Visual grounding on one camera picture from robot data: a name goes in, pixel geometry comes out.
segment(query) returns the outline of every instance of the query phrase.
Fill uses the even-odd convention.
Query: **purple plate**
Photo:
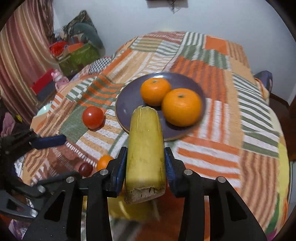
[[[205,114],[205,107],[206,107],[205,94],[202,88],[192,79],[188,78],[187,76],[173,73],[173,72],[159,72],[159,73],[141,76],[140,78],[130,82],[120,92],[115,104],[115,114],[121,127],[127,133],[129,133],[131,115],[133,114],[133,111],[140,105],[147,106],[147,104],[143,101],[141,97],[140,88],[142,83],[145,80],[150,78],[165,78],[171,84],[172,89],[178,89],[178,88],[190,89],[196,92],[201,97],[202,114],[198,122],[193,126],[187,126],[187,127],[174,126],[165,120],[163,113],[161,111],[161,107],[153,107],[158,112],[162,131],[163,131],[163,138],[165,141],[179,139],[180,137],[188,134],[196,125],[198,125],[201,122]]]

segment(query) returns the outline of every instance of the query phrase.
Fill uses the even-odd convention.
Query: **bedspread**
[[[199,33],[154,32],[127,42],[108,61],[110,64],[99,73],[88,66],[92,75],[79,76],[57,94],[39,134],[65,134],[68,141],[63,148],[95,167],[102,155],[116,157],[121,146],[128,144],[128,134],[117,122],[114,110],[120,91],[130,81],[158,71],[186,75],[199,83],[206,95],[205,116],[192,133],[166,142],[166,146],[201,176],[227,178],[271,240],[287,214],[287,151],[280,124],[262,97],[243,48]],[[104,127],[96,132],[88,130],[81,120],[82,112],[92,105],[106,115]],[[62,170],[77,169],[65,152],[33,150],[25,159],[23,180],[32,184]],[[60,153],[67,158],[56,165]],[[209,240],[205,200],[205,239]],[[117,240],[177,240],[182,202],[168,209],[160,200],[160,214],[167,218],[153,223],[129,222],[125,227],[130,230],[121,225]],[[112,225],[113,234],[119,223]]]

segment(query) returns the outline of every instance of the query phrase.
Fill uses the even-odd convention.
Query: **pink toy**
[[[56,90],[59,91],[59,89],[63,86],[69,83],[69,79],[66,76],[63,76],[62,73],[59,70],[55,70],[52,72],[52,77],[56,87]]]

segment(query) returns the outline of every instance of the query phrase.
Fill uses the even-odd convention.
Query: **silver screw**
[[[67,183],[72,183],[75,180],[74,177],[67,177],[66,181]]]
[[[108,170],[107,169],[102,169],[102,170],[100,170],[100,174],[102,176],[107,175],[108,174]]]
[[[220,182],[220,183],[226,182],[225,177],[218,177],[218,182]]]
[[[30,210],[30,215],[35,218],[37,216],[38,212],[35,209]]]
[[[187,175],[187,176],[190,176],[192,173],[193,173],[193,171],[190,170],[190,169],[185,169],[184,170],[184,174]]]
[[[37,189],[38,189],[38,191],[39,192],[41,192],[41,193],[44,193],[45,192],[45,187],[44,186],[41,186],[41,185],[39,185],[38,187],[37,187]]]

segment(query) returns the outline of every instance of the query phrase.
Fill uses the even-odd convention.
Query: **striped curtain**
[[[58,68],[48,48],[52,28],[52,0],[26,0],[0,32],[1,95],[9,111],[27,123],[40,108],[30,87]]]

